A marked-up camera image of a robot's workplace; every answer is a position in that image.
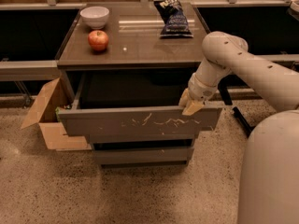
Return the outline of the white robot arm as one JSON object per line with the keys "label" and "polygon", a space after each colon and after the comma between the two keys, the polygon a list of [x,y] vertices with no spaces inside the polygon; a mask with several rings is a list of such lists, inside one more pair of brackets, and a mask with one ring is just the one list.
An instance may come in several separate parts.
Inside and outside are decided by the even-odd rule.
{"label": "white robot arm", "polygon": [[237,224],[299,224],[299,73],[249,53],[246,40],[212,32],[203,40],[204,59],[179,105],[192,115],[233,73],[276,113],[251,132],[240,175]]}

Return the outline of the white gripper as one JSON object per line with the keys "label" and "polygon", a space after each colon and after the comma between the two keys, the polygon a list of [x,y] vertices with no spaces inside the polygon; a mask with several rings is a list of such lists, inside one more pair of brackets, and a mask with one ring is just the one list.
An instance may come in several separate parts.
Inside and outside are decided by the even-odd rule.
{"label": "white gripper", "polygon": [[178,102],[179,106],[185,106],[182,114],[184,116],[191,116],[198,112],[205,106],[203,102],[209,100],[214,95],[216,90],[216,87],[205,85],[197,78],[196,74],[192,74],[188,82],[188,88],[186,88],[181,94]]}

